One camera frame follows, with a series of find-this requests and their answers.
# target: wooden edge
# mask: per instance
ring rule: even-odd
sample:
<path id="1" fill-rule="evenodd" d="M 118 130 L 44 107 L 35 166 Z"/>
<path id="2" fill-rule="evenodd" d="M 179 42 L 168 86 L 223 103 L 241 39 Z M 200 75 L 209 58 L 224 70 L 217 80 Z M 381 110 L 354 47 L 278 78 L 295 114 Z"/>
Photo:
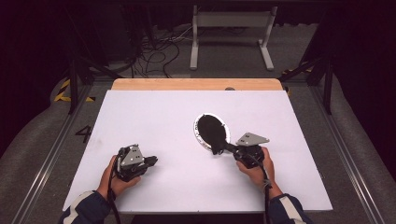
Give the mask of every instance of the wooden edge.
<path id="1" fill-rule="evenodd" d="M 276 78 L 118 78 L 113 91 L 283 91 Z"/>

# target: gray floor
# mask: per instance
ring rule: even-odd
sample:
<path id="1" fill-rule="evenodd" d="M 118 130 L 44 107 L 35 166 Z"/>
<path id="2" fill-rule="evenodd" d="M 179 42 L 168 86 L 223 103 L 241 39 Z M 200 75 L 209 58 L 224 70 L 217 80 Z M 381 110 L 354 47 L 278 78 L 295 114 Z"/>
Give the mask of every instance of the gray floor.
<path id="1" fill-rule="evenodd" d="M 172 77 L 185 78 L 279 77 L 282 71 L 298 64 L 315 29 L 315 25 L 273 29 L 268 46 L 275 65 L 273 72 L 265 69 L 256 43 L 261 33 L 257 29 L 247 29 L 239 35 L 221 29 L 202 32 L 196 71 L 189 69 L 191 41 L 178 42 L 180 53 L 166 66 L 166 71 Z M 170 46 L 163 52 L 170 59 L 177 54 L 177 49 Z M 162 69 L 160 63 L 149 67 Z M 131 72 L 122 75 L 129 77 Z M 162 72 L 149 73 L 149 76 L 164 77 Z M 309 213 L 309 216 L 317 223 L 396 223 L 396 184 L 353 115 L 336 78 L 331 116 L 324 114 L 318 103 L 321 86 L 307 87 L 303 79 L 304 75 L 300 75 L 284 85 L 290 88 L 291 104 L 333 206 L 332 211 Z M 52 102 L 62 83 L 60 80 L 49 96 Z M 0 223 L 11 223 L 26 195 L 32 194 L 36 197 L 18 213 L 17 220 L 21 223 L 57 221 L 86 146 L 84 137 L 75 133 L 86 125 L 94 126 L 110 87 L 111 80 L 98 77 L 91 87 L 80 88 L 83 94 L 96 97 L 95 102 L 84 102 L 73 116 L 67 115 L 68 102 L 53 102 L 21 130 L 0 160 Z M 64 133 L 64 138 L 60 138 L 59 133 Z M 53 154 L 55 148 L 60 149 L 59 154 Z M 54 166 L 46 170 L 48 175 L 37 175 L 42 165 L 49 163 L 48 155 L 54 159 Z M 36 183 L 43 188 L 28 194 L 35 180 L 43 180 L 41 184 Z M 123 223 L 129 223 L 131 218 L 123 216 Z M 109 216 L 106 223 L 115 223 L 115 218 Z"/>

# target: dark background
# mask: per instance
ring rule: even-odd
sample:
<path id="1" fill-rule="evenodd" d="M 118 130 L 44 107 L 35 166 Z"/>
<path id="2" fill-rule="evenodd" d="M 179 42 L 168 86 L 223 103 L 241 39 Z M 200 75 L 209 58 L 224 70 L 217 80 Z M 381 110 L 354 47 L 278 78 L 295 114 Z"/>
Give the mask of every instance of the dark background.
<path id="1" fill-rule="evenodd" d="M 131 59 L 139 52 L 144 32 L 140 19 L 147 19 L 146 10 L 152 24 L 168 30 L 191 22 L 192 16 L 191 7 L 124 7 L 123 10 L 126 13 L 120 13 L 120 7 L 112 5 L 73 6 L 65 13 L 59 8 L 49 10 L 46 2 L 31 4 L 22 0 L 2 5 L 0 155 L 27 122 L 50 106 L 53 87 L 68 75 L 70 57 L 60 27 L 79 30 L 72 32 L 70 43 L 78 46 L 81 55 L 106 65 Z M 322 7 L 280 7 L 276 23 L 318 23 L 323 12 Z M 332 48 L 330 39 L 344 32 L 333 55 L 334 73 L 362 127 L 396 179 L 396 168 L 392 167 L 396 158 L 395 12 L 394 4 L 373 1 L 345 4 L 342 10 L 327 15 L 332 22 L 316 34 L 306 59 Z M 125 15 L 130 16 L 129 23 L 125 23 Z"/>

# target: hand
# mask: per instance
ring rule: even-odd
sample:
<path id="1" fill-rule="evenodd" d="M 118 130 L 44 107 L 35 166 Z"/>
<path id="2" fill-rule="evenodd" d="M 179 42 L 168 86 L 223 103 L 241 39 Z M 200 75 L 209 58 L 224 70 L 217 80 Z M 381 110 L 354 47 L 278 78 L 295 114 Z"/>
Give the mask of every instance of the hand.
<path id="1" fill-rule="evenodd" d="M 274 169 L 274 163 L 271 160 L 270 153 L 268 151 L 268 148 L 262 147 L 262 152 L 264 153 L 264 160 L 262 161 L 262 164 L 267 171 L 268 174 L 268 179 L 270 179 L 272 188 L 270 189 L 270 195 L 269 199 L 271 200 L 272 198 L 276 197 L 277 195 L 282 194 L 282 191 L 280 190 L 279 186 L 275 182 L 275 169 Z M 246 174 L 251 182 L 255 186 L 257 186 L 260 190 L 263 190 L 264 188 L 264 175 L 262 173 L 262 169 L 260 167 L 253 167 L 251 169 L 248 169 L 242 162 L 237 161 L 236 165 L 238 166 L 239 170 Z"/>
<path id="2" fill-rule="evenodd" d="M 113 167 L 114 160 L 116 156 L 113 156 L 108 164 L 107 168 L 103 172 L 102 179 L 100 180 L 99 187 L 96 191 L 98 191 L 106 200 L 107 200 L 107 190 L 108 190 L 108 180 L 110 178 L 111 168 Z M 114 176 L 111 180 L 111 188 L 113 189 L 114 194 L 118 197 L 122 194 L 126 189 L 134 186 L 141 179 L 140 176 L 135 177 L 129 182 L 124 182 L 118 177 Z"/>

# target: person's right hand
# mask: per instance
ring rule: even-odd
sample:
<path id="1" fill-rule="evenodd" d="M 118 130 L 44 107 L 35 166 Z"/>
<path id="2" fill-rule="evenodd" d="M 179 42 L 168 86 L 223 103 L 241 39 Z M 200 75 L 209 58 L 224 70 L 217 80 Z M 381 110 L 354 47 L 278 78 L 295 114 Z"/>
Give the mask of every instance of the person's right hand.
<path id="1" fill-rule="evenodd" d="M 276 197 L 277 195 L 282 194 L 282 191 L 280 190 L 279 186 L 275 182 L 275 168 L 274 168 L 274 163 L 271 160 L 270 153 L 268 151 L 268 148 L 262 147 L 262 152 L 264 153 L 264 160 L 262 161 L 262 164 L 267 171 L 268 174 L 268 179 L 270 179 L 272 188 L 270 189 L 270 195 L 269 198 L 272 199 Z M 239 170 L 246 174 L 251 182 L 253 182 L 254 185 L 256 185 L 260 190 L 263 190 L 264 188 L 264 175 L 262 173 L 262 169 L 260 167 L 253 167 L 251 169 L 248 169 L 242 162 L 237 161 L 236 165 L 238 166 Z"/>

